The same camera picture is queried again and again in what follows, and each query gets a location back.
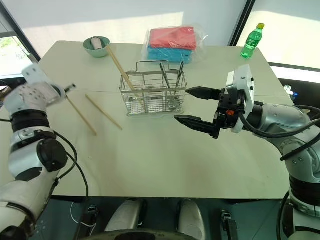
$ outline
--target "black cable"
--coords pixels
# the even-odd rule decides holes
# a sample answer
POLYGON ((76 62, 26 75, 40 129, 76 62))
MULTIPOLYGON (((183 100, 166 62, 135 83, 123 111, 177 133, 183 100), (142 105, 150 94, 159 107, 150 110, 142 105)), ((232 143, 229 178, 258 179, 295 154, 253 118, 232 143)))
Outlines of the black cable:
POLYGON ((320 140, 320 133, 315 136, 314 139, 312 139, 311 141, 307 142, 306 144, 302 145, 301 147, 298 147, 297 149, 289 152, 288 154, 282 156, 280 158, 281 161, 285 161, 289 158, 291 158, 292 156, 298 154, 298 153, 301 153, 303 150, 306 150, 308 148, 310 148, 313 144, 317 143, 318 141, 320 140))
POLYGON ((84 220, 84 215, 86 213, 87 207, 88 207, 88 202, 89 202, 89 186, 88 186, 88 182, 86 179, 86 176, 84 174, 84 171, 81 169, 81 167, 79 166, 79 164, 76 162, 76 160, 73 158, 73 156, 70 155, 70 153, 66 153, 68 155, 68 157, 75 163, 75 166, 78 168, 79 172, 81 173, 81 176, 83 178, 84 184, 85 184, 85 198, 84 198, 84 205, 83 205, 83 209, 82 209, 82 213, 81 213, 81 217, 80 220, 78 221, 78 225, 76 227, 75 233, 74 233, 74 237, 73 240, 77 240, 79 237, 79 233, 80 233, 80 228, 81 228, 81 223, 84 220))
POLYGON ((288 197, 289 197, 289 192, 287 191, 281 201, 280 209, 279 209, 278 214, 276 216, 276 239, 277 240, 281 240, 281 230, 280 230, 281 217, 282 217, 282 213, 284 211, 286 202, 288 200, 288 197))
POLYGON ((0 122, 11 123, 11 120, 8 120, 8 119, 2 119, 2 118, 0 118, 0 122))
POLYGON ((70 148, 72 149, 73 154, 74 154, 74 161, 73 161, 72 166, 65 173, 63 173, 60 177, 58 177, 57 180, 60 181, 62 178, 64 178, 66 175, 68 175, 75 168, 77 161, 78 161, 78 154, 77 154, 76 148, 72 145, 72 143, 68 139, 66 139, 64 136, 62 136, 60 133, 58 133, 56 131, 53 131, 53 132, 55 135, 57 135, 59 138, 61 138, 63 141, 65 141, 70 146, 70 148))
POLYGON ((269 132, 265 132, 265 131, 261 131, 255 127, 253 127, 246 119, 246 117, 244 116, 243 112, 239 112, 238 113, 239 118, 241 120, 241 122, 243 123, 243 125, 245 126, 246 129, 248 129, 249 131, 253 132, 254 134, 263 137, 263 138, 267 138, 267 139, 279 139, 279 138, 287 138, 287 137, 291 137, 294 136, 296 134, 299 134, 305 130, 307 130, 308 128, 310 128, 311 126, 320 123, 320 119, 315 119, 312 120, 310 122, 308 122, 306 125, 301 126, 296 128, 295 130, 292 131, 285 131, 285 132, 277 132, 277 133, 269 133, 269 132))
POLYGON ((317 113, 316 115, 314 115, 313 117, 311 117, 311 120, 314 119, 318 119, 320 117, 320 109, 314 106, 305 106, 305 105, 295 105, 295 107, 300 108, 300 109, 307 109, 310 110, 312 112, 317 113))

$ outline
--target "green bowl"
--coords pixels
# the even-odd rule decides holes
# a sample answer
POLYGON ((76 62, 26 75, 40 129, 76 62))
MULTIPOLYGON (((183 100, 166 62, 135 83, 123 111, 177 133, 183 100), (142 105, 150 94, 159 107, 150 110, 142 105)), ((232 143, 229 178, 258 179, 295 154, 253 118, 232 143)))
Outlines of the green bowl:
POLYGON ((106 55, 108 55, 107 50, 105 47, 110 44, 110 40, 104 36, 97 36, 96 38, 99 38, 102 43, 102 48, 101 49, 94 49, 94 46, 91 44, 91 38, 88 38, 83 42, 83 48, 87 51, 88 54, 90 54, 94 58, 102 58, 106 55))

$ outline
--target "table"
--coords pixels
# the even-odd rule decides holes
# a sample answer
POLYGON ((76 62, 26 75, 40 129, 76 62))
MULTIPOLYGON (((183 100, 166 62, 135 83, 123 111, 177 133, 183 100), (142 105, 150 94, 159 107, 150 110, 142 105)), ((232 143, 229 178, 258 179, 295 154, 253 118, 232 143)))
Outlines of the table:
MULTIPOLYGON (((111 46, 123 68, 134 70, 142 45, 111 46)), ((240 47, 207 47, 206 61, 185 65, 188 87, 223 88, 228 72, 249 63, 255 78, 255 100, 292 105, 261 52, 257 49, 252 59, 245 60, 240 51, 240 47)), ((111 58, 91 57, 81 42, 57 42, 39 65, 57 84, 77 85, 69 97, 98 131, 94 136, 67 101, 48 109, 50 126, 78 151, 90 196, 279 199, 289 188, 280 153, 250 132, 221 130, 215 140, 183 126, 172 115, 128 117, 118 89, 120 73, 111 58), (123 130, 93 107, 85 94, 123 130)), ((212 121, 217 105, 217 101, 187 95, 183 110, 184 114, 212 121)), ((0 117, 8 117, 8 112, 1 109, 0 117)), ((0 129, 2 185, 13 179, 7 170, 12 130, 5 122, 0 122, 0 129)), ((54 195, 63 196, 84 194, 84 183, 76 169, 54 191, 54 195)))

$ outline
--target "orange component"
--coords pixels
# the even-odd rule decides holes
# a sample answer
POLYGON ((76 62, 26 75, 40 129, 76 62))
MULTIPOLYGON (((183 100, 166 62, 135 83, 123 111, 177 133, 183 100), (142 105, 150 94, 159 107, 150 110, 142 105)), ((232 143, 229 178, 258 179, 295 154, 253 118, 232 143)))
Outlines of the orange component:
POLYGON ((227 110, 225 113, 226 113, 228 116, 233 116, 233 115, 235 114, 235 111, 233 111, 233 110, 227 110))

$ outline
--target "green soda bottle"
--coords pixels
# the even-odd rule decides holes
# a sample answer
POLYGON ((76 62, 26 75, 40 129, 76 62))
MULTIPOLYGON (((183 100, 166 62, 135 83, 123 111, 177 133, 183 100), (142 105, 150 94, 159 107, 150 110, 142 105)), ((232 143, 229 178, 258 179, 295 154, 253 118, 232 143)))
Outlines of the green soda bottle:
POLYGON ((241 56, 245 59, 249 59, 254 54, 258 43, 262 39, 262 29, 264 29, 265 25, 263 23, 259 23, 256 26, 256 30, 251 32, 245 42, 245 45, 241 51, 241 56))

